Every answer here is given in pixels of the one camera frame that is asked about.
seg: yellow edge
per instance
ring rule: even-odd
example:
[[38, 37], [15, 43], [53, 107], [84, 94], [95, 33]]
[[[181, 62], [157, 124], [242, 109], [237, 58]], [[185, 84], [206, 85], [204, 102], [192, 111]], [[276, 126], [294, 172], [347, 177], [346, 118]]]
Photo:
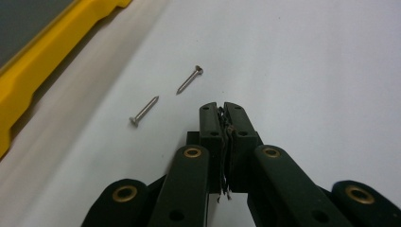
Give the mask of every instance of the yellow edge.
[[100, 19], [131, 0], [77, 0], [0, 71], [0, 157], [33, 93]]

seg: metal screw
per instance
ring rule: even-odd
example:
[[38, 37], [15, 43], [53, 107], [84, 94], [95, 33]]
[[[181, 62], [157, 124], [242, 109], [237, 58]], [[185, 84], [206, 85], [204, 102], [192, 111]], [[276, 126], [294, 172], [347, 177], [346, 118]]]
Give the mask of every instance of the metal screw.
[[183, 83], [183, 85], [181, 85], [176, 95], [180, 94], [195, 79], [197, 75], [202, 75], [202, 73], [203, 69], [200, 66], [196, 65], [195, 71], [191, 74], [191, 76], [189, 76], [189, 78]]
[[137, 116], [130, 117], [130, 121], [135, 127], [138, 127], [139, 121], [142, 119], [142, 117], [144, 117], [145, 114], [147, 114], [147, 112], [154, 106], [154, 104], [156, 104], [157, 100], [159, 100], [159, 97], [154, 97]]

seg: round hole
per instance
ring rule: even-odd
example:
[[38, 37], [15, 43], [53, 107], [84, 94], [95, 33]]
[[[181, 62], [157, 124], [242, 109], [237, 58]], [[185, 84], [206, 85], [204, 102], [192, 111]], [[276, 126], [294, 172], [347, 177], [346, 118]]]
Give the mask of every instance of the round hole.
[[328, 222], [328, 215], [326, 215], [325, 212], [323, 211], [319, 210], [312, 211], [312, 217], [320, 223]]
[[173, 210], [170, 212], [170, 219], [174, 221], [180, 221], [183, 220], [185, 216], [183, 215], [183, 212], [179, 210]]
[[240, 131], [238, 134], [239, 134], [240, 136], [245, 136], [245, 135], [247, 135], [248, 133], [245, 132], [245, 131]]
[[265, 148], [263, 149], [263, 152], [271, 158], [277, 158], [280, 156], [280, 152], [272, 148]]
[[197, 158], [201, 156], [201, 150], [198, 148], [188, 148], [183, 152], [183, 155], [187, 158]]
[[372, 196], [371, 193], [369, 193], [355, 185], [348, 185], [345, 188], [345, 193], [352, 200], [363, 203], [363, 204], [372, 204], [375, 202], [375, 198], [374, 198], [374, 196]]
[[120, 186], [113, 192], [113, 200], [117, 202], [126, 202], [135, 198], [138, 190], [135, 186], [124, 185]]

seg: white table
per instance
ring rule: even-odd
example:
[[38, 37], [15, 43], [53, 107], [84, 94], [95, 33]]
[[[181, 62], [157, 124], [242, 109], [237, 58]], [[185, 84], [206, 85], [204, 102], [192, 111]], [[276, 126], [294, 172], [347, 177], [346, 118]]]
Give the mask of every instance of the white table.
[[[366, 183], [400, 207], [400, 11], [400, 1], [134, 0], [40, 91], [0, 163], [0, 226], [80, 226], [110, 183], [164, 175], [213, 101], [243, 106], [315, 184]], [[176, 96], [196, 64], [204, 74]], [[134, 128], [129, 117], [154, 96]], [[208, 226], [254, 226], [246, 195], [232, 196], [211, 196]]]

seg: yellow-framed object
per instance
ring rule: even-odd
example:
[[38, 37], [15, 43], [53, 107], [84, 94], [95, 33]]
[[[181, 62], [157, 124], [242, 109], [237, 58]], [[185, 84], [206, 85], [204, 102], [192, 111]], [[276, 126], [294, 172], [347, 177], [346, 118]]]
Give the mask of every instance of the yellow-framed object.
[[100, 19], [131, 0], [76, 0], [0, 69], [0, 157], [37, 88]]

